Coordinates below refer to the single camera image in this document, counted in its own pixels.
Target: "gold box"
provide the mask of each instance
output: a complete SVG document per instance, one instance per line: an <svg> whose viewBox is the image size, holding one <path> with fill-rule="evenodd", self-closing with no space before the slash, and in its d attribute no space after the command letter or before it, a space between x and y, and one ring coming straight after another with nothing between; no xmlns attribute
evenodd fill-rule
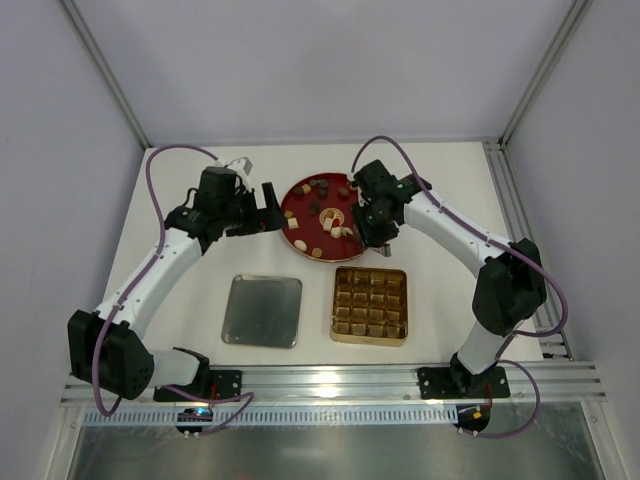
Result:
<svg viewBox="0 0 640 480"><path fill-rule="evenodd" d="M399 347L409 334L407 274L382 268L337 268L332 312L333 341Z"/></svg>

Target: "white surface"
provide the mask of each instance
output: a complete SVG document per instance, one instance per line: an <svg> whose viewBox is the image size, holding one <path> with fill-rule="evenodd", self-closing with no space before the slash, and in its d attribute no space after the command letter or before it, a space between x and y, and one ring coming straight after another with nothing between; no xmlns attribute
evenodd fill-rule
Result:
<svg viewBox="0 0 640 480"><path fill-rule="evenodd" d="M534 235L567 291L572 350L596 361L636 467L639 55L640 2L593 2L510 148Z"/></svg>
<svg viewBox="0 0 640 480"><path fill-rule="evenodd" d="M358 145L226 147L212 151L226 159L248 156L254 164L252 183L273 181L281 199L300 178L314 173L347 171ZM453 206L488 229L505 234L482 146L407 144L422 175ZM398 177L408 173L400 156L387 145L374 145L364 162L381 158ZM197 186L206 156L173 150L159 155L152 174L166 213ZM107 291L120 286L158 235L144 175L138 178ZM203 353L213 364L275 365L322 363L448 362L463 344L474 318L473 276L464 265L424 234L404 227L392 243L393 256L373 252L351 265L399 268L409 283L409 337L399 348L345 345L329 337L333 282L339 264L322 263L297 254L280 232L223 238L180 280L167 296L147 331L147 345L179 346ZM291 350L227 345L220 333L231 281L238 274L278 275L302 280L298 342ZM506 357L541 359L535 339L517 339Z"/></svg>
<svg viewBox="0 0 640 480"><path fill-rule="evenodd" d="M76 0L153 145L500 136L571 0Z"/></svg>
<svg viewBox="0 0 640 480"><path fill-rule="evenodd" d="M0 65L0 477L30 480L58 433L67 321L102 298L142 149L56 2L2 2Z"/></svg>
<svg viewBox="0 0 640 480"><path fill-rule="evenodd" d="M466 215L458 212L446 203L446 200L443 199L435 189L431 190L430 193L441 207L446 208L460 220L465 221L476 230L484 232L485 235L503 245L509 244L508 239L488 231L484 225L478 225ZM431 200L422 193L414 195L413 200L405 205L404 219L408 226L425 233L438 242L438 245L460 260L475 278L478 278L478 272L484 266L485 258L496 258L503 253L498 247L479 240L478 237L465 230L449 215L443 214L440 209L435 207Z"/></svg>

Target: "white wall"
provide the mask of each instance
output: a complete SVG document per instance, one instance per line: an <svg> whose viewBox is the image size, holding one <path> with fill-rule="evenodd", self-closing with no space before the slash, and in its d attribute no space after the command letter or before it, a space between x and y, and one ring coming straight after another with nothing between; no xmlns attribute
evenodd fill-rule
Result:
<svg viewBox="0 0 640 480"><path fill-rule="evenodd" d="M570 0L77 0L151 143L496 137Z"/></svg>
<svg viewBox="0 0 640 480"><path fill-rule="evenodd" d="M3 2L0 65L0 477L29 479L142 152L56 2Z"/></svg>
<svg viewBox="0 0 640 480"><path fill-rule="evenodd" d="M510 146L535 235L640 445L640 2L593 3Z"/></svg>

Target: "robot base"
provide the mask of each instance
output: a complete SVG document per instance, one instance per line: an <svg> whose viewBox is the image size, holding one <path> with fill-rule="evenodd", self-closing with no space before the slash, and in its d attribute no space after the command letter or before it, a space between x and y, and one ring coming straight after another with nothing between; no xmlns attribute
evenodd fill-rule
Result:
<svg viewBox="0 0 640 480"><path fill-rule="evenodd" d="M487 398L486 386L491 387L493 398L509 398L511 391L504 368L493 367L476 390L462 394L451 378L451 367L423 367L418 369L418 386L423 400L457 400L460 398Z"/></svg>

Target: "black mount bracket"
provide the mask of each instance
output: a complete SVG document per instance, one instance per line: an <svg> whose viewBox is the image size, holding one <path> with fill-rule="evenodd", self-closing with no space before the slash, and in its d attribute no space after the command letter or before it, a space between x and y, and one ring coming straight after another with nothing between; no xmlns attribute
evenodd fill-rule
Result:
<svg viewBox="0 0 640 480"><path fill-rule="evenodd" d="M186 386L177 385L176 388L190 395L210 400L224 400L240 395L242 392L241 370L210 368L209 360L206 357L202 358L204 360L201 360L194 381ZM183 396L164 388L156 388L153 400L160 403L188 401Z"/></svg>
<svg viewBox="0 0 640 480"><path fill-rule="evenodd" d="M487 370L485 381L474 389L461 393L460 388L451 377L451 367L423 367L418 369L418 387L420 398L423 400L457 400L460 398L485 399L487 398L486 386L491 387L493 398L509 398L509 382L502 367L493 367Z"/></svg>

